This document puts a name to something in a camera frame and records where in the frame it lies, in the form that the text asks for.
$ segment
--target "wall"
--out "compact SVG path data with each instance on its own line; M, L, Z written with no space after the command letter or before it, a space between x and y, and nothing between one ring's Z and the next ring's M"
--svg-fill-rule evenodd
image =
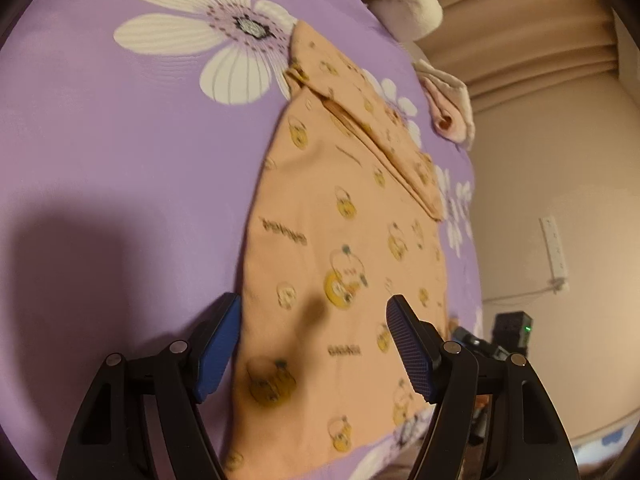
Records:
M558 223L569 291L487 304L534 319L530 360L575 439L640 406L640 110L610 73L476 116L472 207L484 298L548 285Z

